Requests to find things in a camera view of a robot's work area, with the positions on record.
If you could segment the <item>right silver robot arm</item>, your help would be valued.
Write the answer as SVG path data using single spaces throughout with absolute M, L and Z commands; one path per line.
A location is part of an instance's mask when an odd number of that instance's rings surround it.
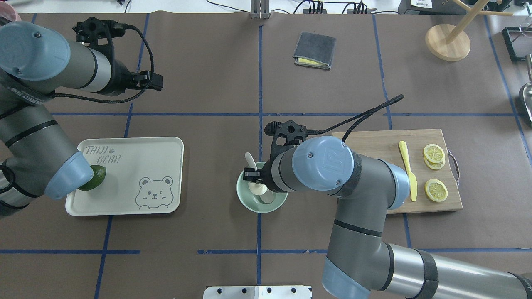
M 243 180 L 273 192 L 320 191 L 337 198 L 322 284 L 339 299 L 386 291 L 407 299 L 530 299 L 531 280 L 382 241 L 388 208 L 410 192 L 406 172 L 315 137 L 243 170 Z

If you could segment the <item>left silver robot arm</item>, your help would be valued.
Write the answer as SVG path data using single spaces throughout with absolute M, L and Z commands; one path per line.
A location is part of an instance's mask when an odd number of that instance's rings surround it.
M 11 216 L 34 199 L 61 199 L 77 189 L 99 184 L 97 171 L 71 142 L 45 103 L 67 97 L 95 103 L 110 100 L 57 93 L 60 87 L 104 96 L 126 90 L 160 91 L 162 76 L 140 29 L 90 17 L 73 27 L 74 41 L 53 29 L 1 18 L 1 142 L 12 156 L 1 162 L 1 217 Z M 139 34 L 150 56 L 150 70 L 131 72 L 116 59 L 114 38 L 127 30 Z

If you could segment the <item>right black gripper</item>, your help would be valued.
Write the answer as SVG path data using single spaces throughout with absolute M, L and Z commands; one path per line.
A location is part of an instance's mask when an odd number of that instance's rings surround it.
M 262 165 L 262 168 L 252 168 L 251 164 L 248 163 L 247 168 L 243 169 L 243 181 L 262 184 L 265 185 L 268 190 L 276 192 L 277 186 L 273 181 L 272 163 L 272 160 L 268 160 Z

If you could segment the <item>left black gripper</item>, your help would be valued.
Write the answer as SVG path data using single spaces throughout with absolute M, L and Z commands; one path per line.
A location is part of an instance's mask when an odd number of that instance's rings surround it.
M 152 71 L 131 72 L 123 63 L 117 62 L 117 79 L 112 83 L 112 94 L 120 95 L 126 90 L 141 90 L 144 87 L 161 91 L 164 87 L 163 78 L 160 74 Z

